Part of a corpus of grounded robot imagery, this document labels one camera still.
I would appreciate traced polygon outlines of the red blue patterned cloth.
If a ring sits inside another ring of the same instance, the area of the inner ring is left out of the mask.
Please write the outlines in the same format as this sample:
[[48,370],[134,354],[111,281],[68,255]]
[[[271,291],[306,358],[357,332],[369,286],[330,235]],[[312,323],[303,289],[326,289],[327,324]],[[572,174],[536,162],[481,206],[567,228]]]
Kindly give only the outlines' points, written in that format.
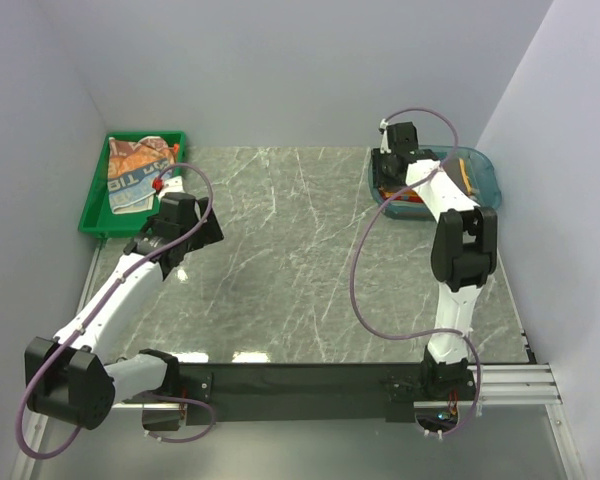
[[[380,194],[382,200],[386,200],[387,198],[390,198],[394,194],[394,191],[380,188],[379,194]],[[392,202],[398,203],[398,204],[413,204],[413,205],[423,205],[424,204],[424,201],[418,196],[417,193],[415,193],[412,190],[407,191],[406,193],[403,193],[403,194],[397,196],[395,199],[392,200]]]

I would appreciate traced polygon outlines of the orange yellow cloth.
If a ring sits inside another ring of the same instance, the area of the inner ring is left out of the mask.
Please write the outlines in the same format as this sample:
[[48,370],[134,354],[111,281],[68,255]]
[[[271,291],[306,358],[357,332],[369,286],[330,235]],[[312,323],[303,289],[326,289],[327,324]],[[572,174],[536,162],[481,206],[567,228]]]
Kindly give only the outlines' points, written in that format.
[[458,165],[462,177],[462,182],[466,190],[466,195],[469,197],[473,197],[476,190],[473,188],[465,160],[463,158],[459,158]]

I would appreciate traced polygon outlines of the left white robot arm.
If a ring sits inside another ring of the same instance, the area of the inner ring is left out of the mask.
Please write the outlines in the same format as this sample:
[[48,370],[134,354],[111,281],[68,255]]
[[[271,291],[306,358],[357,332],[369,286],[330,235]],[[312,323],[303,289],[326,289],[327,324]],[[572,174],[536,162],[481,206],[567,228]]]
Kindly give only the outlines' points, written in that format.
[[160,402],[182,394],[171,354],[144,349],[119,363],[103,360],[145,297],[189,253],[223,238],[211,199],[166,194],[87,305],[52,338],[36,337],[26,348],[24,407],[93,430],[119,402],[145,392]]

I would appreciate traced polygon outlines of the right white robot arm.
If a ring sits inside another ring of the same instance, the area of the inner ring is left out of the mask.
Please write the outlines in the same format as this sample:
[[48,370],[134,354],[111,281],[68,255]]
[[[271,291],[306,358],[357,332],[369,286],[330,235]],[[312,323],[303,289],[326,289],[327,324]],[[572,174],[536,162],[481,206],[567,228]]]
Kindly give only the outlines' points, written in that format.
[[482,288],[497,266],[496,211],[473,195],[456,147],[424,148],[411,122],[379,125],[370,160],[371,187],[385,208],[415,207],[436,223],[430,268],[438,283],[434,332],[421,363],[420,386],[442,399],[469,380],[466,344]]

